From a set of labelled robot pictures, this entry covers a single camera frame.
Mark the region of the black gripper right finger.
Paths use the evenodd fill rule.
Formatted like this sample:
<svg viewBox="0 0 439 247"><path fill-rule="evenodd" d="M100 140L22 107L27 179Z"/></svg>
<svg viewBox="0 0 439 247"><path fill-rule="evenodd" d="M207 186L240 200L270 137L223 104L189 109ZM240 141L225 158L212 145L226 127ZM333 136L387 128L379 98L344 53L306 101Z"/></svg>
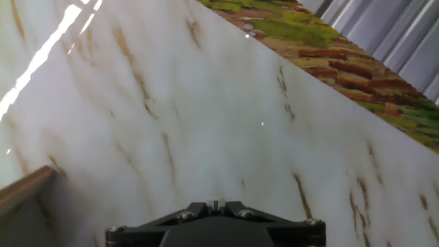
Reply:
<svg viewBox="0 0 439 247"><path fill-rule="evenodd" d="M249 223L255 233L254 240L262 246L262 241L270 240L273 246L325 246L325 222L309 218L293 222L281 217L246 207L242 202L226 202L218 207L222 217L231 217L242 223Z"/></svg>

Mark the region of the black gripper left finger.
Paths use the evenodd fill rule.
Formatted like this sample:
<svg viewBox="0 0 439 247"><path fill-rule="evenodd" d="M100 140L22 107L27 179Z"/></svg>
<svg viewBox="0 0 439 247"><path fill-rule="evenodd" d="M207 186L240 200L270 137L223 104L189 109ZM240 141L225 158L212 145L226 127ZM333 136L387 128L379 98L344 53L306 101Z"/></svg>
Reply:
<svg viewBox="0 0 439 247"><path fill-rule="evenodd" d="M216 200L192 202L187 208L140 226L110 226L105 231L105 247L159 247L166 232L173 226L212 216L216 211Z"/></svg>

